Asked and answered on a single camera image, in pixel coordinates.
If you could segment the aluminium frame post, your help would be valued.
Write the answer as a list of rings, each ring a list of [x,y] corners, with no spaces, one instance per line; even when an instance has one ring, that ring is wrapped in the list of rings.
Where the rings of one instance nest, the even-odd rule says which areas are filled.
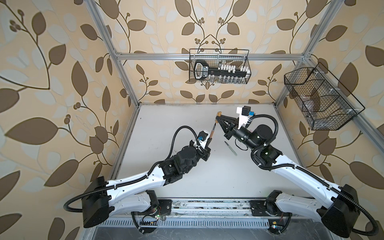
[[[108,50],[108,53],[111,55],[112,62],[114,63],[117,72],[119,73],[121,80],[123,82],[124,87],[126,88],[128,94],[130,95],[132,99],[132,103],[135,106],[136,109],[140,107],[140,103],[135,95],[135,91],[129,81],[129,78],[124,70],[124,66],[118,59],[118,54],[116,49],[114,48],[112,38],[109,35],[109,32],[107,30],[107,27],[104,25],[103,19],[98,11],[97,5],[95,1],[85,0],[85,4],[87,6],[87,9],[90,13],[90,16],[92,17],[102,39],[104,42],[104,45],[106,49]]]
[[[293,18],[284,18],[276,21],[276,27],[279,31],[290,33],[290,42],[288,50],[283,53],[269,53],[265,60],[269,61],[289,61],[293,62],[294,70],[306,65],[311,59],[317,45],[322,41],[323,35],[332,20],[335,18],[343,5],[343,1],[306,1],[305,10],[302,13],[295,12]],[[297,53],[292,53],[294,40],[299,34],[300,29],[313,18],[321,18],[313,25],[309,33],[309,41],[303,50],[299,49]]]

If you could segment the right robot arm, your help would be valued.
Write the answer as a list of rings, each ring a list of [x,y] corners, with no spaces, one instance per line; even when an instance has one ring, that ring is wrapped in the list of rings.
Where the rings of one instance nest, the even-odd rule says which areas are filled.
[[[278,174],[310,194],[310,198],[304,198],[274,190],[265,200],[263,210],[266,213],[311,218],[342,238],[357,232],[354,226],[363,211],[356,190],[349,185],[340,187],[315,175],[274,148],[271,143],[279,130],[274,117],[254,115],[247,117],[244,123],[228,116],[217,116],[216,120],[227,139],[234,137],[251,149],[251,159],[260,169]]]

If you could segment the aluminium frame post left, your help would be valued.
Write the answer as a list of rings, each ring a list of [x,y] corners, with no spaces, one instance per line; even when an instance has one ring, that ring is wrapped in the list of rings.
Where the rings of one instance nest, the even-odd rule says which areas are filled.
[[[112,62],[114,63],[117,72],[119,73],[121,80],[123,82],[124,87],[126,88],[128,94],[130,95],[132,99],[132,103],[135,106],[136,109],[140,107],[140,103],[135,95],[135,91],[129,81],[129,78],[124,70],[124,66],[118,59],[118,54],[116,49],[114,48],[112,38],[109,35],[109,32],[107,30],[107,27],[104,25],[103,19],[98,11],[97,5],[95,1],[85,0],[85,4],[87,6],[87,9],[90,13],[90,16],[92,17],[102,39],[104,42],[104,45],[106,49],[108,50],[108,53],[111,55]]]

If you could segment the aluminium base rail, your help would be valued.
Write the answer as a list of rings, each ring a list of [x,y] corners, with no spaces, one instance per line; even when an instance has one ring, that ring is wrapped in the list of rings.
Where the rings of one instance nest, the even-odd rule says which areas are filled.
[[[134,195],[115,204],[109,204],[107,218],[119,215],[160,216],[252,216],[252,217],[278,217],[281,214],[292,213],[317,222],[321,217],[317,212],[322,206],[315,199],[300,198],[285,194],[279,195],[275,200],[269,199],[155,199],[149,196]]]

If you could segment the aluminium frame post right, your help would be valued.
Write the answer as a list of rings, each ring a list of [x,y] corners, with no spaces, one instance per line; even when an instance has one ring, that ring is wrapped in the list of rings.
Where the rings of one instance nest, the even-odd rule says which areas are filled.
[[[276,21],[276,27],[279,31],[290,33],[290,42],[288,50],[283,53],[269,53],[265,60],[269,61],[289,61],[293,62],[294,70],[306,65],[311,59],[317,45],[322,41],[323,35],[332,20],[335,18],[343,5],[343,1],[306,1],[305,10],[302,13],[295,12],[293,18],[284,18]],[[294,40],[299,34],[300,29],[313,18],[321,18],[313,25],[309,33],[309,41],[303,50],[299,49],[297,53],[292,53]]]

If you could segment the orange pen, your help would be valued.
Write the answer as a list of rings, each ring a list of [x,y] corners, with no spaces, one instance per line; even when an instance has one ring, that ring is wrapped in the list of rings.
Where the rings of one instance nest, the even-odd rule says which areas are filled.
[[[213,139],[213,135],[214,135],[214,132],[215,132],[215,129],[216,129],[216,125],[217,125],[217,121],[215,121],[214,126],[213,126],[213,128],[211,130],[211,133],[210,133],[210,136],[209,136],[209,142],[211,142],[212,139]]]

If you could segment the green pen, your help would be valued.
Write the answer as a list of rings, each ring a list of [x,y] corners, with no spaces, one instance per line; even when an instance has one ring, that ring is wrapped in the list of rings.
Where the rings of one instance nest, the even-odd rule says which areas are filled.
[[[227,142],[225,141],[225,144],[226,144],[226,146],[230,149],[230,151],[231,151],[235,156],[238,155],[238,154],[236,153],[236,151],[229,145],[229,143],[227,143]]]

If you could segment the black tool with sockets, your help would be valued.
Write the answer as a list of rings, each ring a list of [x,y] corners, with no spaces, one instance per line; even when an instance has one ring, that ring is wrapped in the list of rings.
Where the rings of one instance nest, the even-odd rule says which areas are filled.
[[[214,65],[209,65],[206,61],[197,60],[192,68],[194,78],[196,80],[209,80],[214,79],[215,77],[223,78],[229,77],[234,79],[247,79],[251,76],[251,70],[247,66],[237,67],[235,65],[221,64],[219,63],[217,67]]]

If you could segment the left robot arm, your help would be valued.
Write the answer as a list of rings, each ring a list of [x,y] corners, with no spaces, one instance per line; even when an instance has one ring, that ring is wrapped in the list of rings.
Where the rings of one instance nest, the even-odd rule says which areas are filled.
[[[109,181],[98,177],[81,198],[83,226],[95,227],[110,216],[121,213],[155,212],[159,202],[153,189],[181,180],[199,160],[207,161],[210,153],[209,147],[201,152],[196,147],[186,146],[174,156],[161,161],[149,174]]]

